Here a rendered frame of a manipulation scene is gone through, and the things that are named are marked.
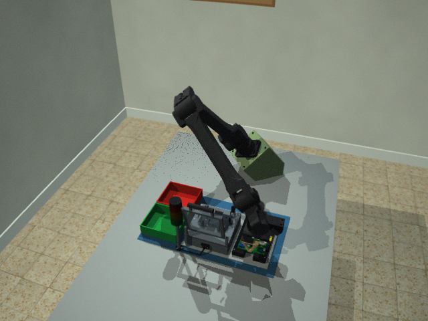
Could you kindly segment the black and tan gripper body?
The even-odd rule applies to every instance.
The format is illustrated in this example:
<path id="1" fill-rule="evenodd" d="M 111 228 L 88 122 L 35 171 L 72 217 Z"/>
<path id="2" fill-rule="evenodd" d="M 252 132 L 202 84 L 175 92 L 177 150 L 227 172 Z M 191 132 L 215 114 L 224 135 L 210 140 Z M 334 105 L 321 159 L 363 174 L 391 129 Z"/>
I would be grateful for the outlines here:
<path id="1" fill-rule="evenodd" d="M 245 227 L 244 227 L 243 232 L 242 232 L 241 241 L 252 244 L 254 239 L 259 239 L 260 235 L 254 234 L 252 230 L 253 229 L 252 229 L 251 225 L 249 224 L 249 219 L 247 218 L 247 222 L 246 222 Z M 249 238 L 247 236 L 252 236 L 252 237 L 254 237 L 254 239 Z"/>

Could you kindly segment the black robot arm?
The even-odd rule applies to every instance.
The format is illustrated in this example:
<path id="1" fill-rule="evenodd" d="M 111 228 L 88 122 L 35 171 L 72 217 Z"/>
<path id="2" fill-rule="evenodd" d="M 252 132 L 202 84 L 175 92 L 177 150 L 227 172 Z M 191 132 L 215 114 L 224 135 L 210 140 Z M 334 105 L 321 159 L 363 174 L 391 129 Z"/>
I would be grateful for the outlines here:
<path id="1" fill-rule="evenodd" d="M 237 158 L 256 157 L 261 141 L 250 139 L 240 124 L 230 125 L 223 121 L 202 103 L 190 86 L 183 90 L 183 93 L 175 96 L 172 115 L 181 128 L 187 125 L 192 130 L 221 176 L 234 206 L 241 213 L 245 212 L 245 216 L 248 217 L 253 233 L 265 235 L 270 230 L 276 236 L 281 234 L 285 219 L 267 215 L 258 192 L 251 188 L 234 169 L 209 127 L 219 134 L 220 143 L 228 151 L 236 149 Z M 240 189 L 242 191 L 237 193 Z"/>

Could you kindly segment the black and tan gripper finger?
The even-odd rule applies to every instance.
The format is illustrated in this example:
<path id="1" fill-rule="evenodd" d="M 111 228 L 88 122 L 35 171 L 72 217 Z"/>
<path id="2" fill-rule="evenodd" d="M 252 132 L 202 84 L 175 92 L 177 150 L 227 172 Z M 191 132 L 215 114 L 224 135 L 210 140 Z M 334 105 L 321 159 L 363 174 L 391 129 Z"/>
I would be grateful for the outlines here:
<path id="1" fill-rule="evenodd" d="M 250 249 L 249 247 L 248 247 L 248 245 L 247 245 L 247 242 L 244 242 L 244 241 L 241 241 L 242 242 L 242 244 L 245 246 L 245 248 L 246 248 L 246 250 L 248 251 L 248 252 L 252 252 L 258 245 L 259 245 L 259 241 L 253 241 L 253 243 L 251 244 L 251 243 L 249 243 L 249 244 L 251 244 L 253 247 Z"/>

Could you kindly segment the green bin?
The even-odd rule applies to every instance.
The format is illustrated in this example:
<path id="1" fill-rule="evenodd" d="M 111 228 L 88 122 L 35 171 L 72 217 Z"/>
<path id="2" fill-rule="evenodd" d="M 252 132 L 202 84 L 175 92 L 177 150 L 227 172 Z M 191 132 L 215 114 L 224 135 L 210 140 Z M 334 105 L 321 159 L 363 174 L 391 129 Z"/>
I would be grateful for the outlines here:
<path id="1" fill-rule="evenodd" d="M 180 236 L 184 231 L 185 221 L 179 226 Z M 166 241 L 177 243 L 176 229 L 171 224 L 170 211 L 168 205 L 155 203 L 143 222 L 140 224 L 140 231 L 143 234 L 157 237 Z"/>

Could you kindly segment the red open box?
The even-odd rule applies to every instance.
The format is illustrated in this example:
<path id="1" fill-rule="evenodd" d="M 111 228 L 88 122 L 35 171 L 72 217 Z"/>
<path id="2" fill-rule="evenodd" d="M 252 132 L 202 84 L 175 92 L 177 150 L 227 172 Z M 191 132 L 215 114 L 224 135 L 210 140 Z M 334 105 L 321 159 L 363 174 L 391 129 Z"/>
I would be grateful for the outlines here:
<path id="1" fill-rule="evenodd" d="M 171 197 L 180 197 L 182 206 L 185 207 L 187 207 L 188 203 L 198 205 L 203 197 L 203 189 L 170 181 L 156 202 L 169 206 Z"/>

